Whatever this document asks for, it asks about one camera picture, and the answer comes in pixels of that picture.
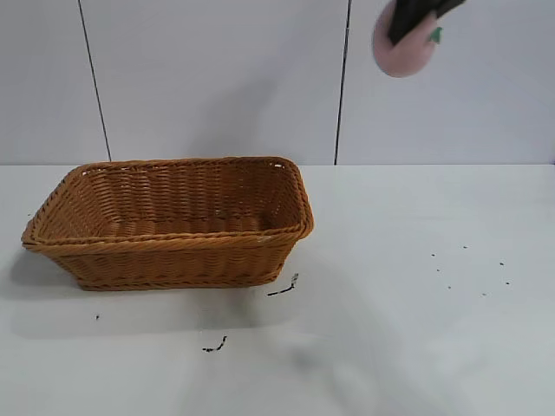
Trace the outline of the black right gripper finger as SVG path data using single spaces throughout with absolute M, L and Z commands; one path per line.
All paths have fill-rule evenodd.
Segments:
M 466 0 L 440 0 L 435 8 L 437 18 L 445 16 L 451 10 L 461 6 Z
M 396 0 L 394 14 L 388 28 L 389 40 L 396 45 L 436 8 L 435 0 Z

